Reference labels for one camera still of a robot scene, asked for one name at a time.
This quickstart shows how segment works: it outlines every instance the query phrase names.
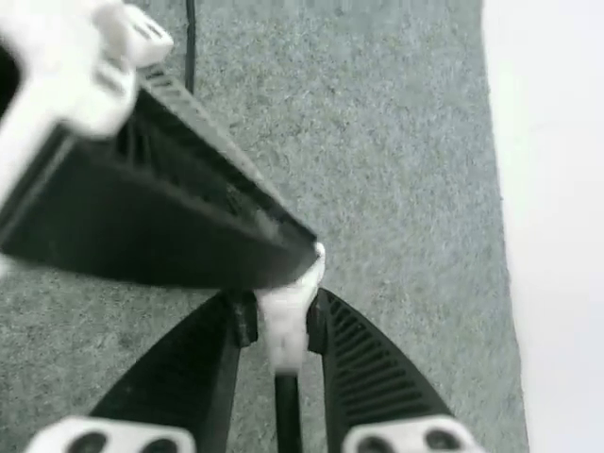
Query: black cable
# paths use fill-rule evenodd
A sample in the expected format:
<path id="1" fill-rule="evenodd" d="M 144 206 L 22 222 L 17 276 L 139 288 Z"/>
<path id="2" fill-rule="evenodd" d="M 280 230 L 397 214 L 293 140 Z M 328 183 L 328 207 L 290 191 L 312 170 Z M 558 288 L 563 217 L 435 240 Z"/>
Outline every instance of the black cable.
<path id="1" fill-rule="evenodd" d="M 302 453 L 298 376 L 275 376 L 278 453 Z"/>
<path id="2" fill-rule="evenodd" d="M 197 18 L 195 0 L 187 2 L 187 53 L 185 55 L 185 87 L 193 93 L 195 84 L 195 45 L 197 41 Z"/>

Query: white wall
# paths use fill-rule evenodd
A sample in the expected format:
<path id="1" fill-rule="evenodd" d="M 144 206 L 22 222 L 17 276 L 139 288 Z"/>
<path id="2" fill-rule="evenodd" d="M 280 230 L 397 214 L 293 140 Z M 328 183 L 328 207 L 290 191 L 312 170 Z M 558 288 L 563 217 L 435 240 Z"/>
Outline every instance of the white wall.
<path id="1" fill-rule="evenodd" d="M 485 0 L 532 453 L 604 451 L 604 3 Z"/>

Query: plastic part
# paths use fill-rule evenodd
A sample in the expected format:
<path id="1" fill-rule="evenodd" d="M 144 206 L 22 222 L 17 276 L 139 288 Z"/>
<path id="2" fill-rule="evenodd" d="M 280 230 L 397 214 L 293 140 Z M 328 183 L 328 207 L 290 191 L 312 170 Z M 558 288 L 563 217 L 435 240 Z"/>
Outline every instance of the plastic part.
<path id="1" fill-rule="evenodd" d="M 354 427 L 343 453 L 484 453 L 468 429 L 450 416 L 429 416 Z"/>
<path id="2" fill-rule="evenodd" d="M 298 280 L 256 291 L 269 359 L 277 373 L 297 373 L 308 350 L 307 312 L 325 273 L 325 248 L 318 243 L 315 249 L 319 258 Z"/>
<path id="3" fill-rule="evenodd" d="M 91 416 L 184 428 L 196 451 L 223 453 L 239 355 L 228 299 L 220 293 L 140 358 Z"/>
<path id="4" fill-rule="evenodd" d="M 126 5 L 126 55 L 138 67 L 161 63 L 174 41 L 168 32 L 138 7 Z"/>
<path id="5" fill-rule="evenodd" d="M 160 68 L 148 77 L 115 138 L 55 129 L 0 206 L 0 250 L 164 286 L 245 290 L 302 275 L 315 236 L 251 163 L 233 163 L 232 146 L 180 84 Z"/>
<path id="6" fill-rule="evenodd" d="M 233 314 L 233 329 L 239 348 L 248 347 L 258 340 L 256 297 L 251 292 L 225 293 L 224 299 Z"/>
<path id="7" fill-rule="evenodd" d="M 59 124 L 105 139 L 134 108 L 134 68 L 111 55 L 90 17 L 70 5 L 0 0 L 0 207 Z"/>
<path id="8" fill-rule="evenodd" d="M 325 305 L 326 315 L 323 373 L 330 453 L 340 451 L 355 426 L 450 415 L 426 378 L 366 318 L 324 289 L 317 302 Z"/>
<path id="9" fill-rule="evenodd" d="M 152 449 L 151 446 L 169 449 Z M 39 431 L 24 453 L 194 453 L 184 429 L 91 418 L 66 417 Z"/>

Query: white foot bracket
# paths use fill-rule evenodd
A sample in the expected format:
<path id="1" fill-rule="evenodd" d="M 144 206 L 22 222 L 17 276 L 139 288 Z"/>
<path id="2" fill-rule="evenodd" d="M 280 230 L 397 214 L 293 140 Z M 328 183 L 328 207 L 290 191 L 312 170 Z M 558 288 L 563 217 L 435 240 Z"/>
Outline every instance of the white foot bracket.
<path id="1" fill-rule="evenodd" d="M 276 373 L 297 373 L 307 353 L 306 315 L 325 273 L 325 248 L 320 243 L 315 247 L 319 258 L 297 281 L 255 291 L 264 317 L 269 359 Z"/>

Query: carpet floor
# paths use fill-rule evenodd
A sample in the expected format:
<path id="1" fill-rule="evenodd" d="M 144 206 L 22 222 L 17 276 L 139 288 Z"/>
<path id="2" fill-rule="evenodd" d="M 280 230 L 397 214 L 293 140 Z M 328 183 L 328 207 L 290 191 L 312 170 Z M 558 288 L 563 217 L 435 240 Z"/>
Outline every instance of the carpet floor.
<path id="1" fill-rule="evenodd" d="M 526 452 L 481 4 L 318 3 L 199 1 L 195 94 L 319 233 L 325 286 L 401 347 L 489 451 Z M 173 33 L 168 65 L 183 76 L 184 0 L 138 4 Z M 0 449 L 85 413 L 207 296 L 13 268 L 0 281 Z M 318 359 L 300 384 L 305 447 L 326 451 Z M 229 444 L 275 451 L 262 342 L 243 353 Z"/>

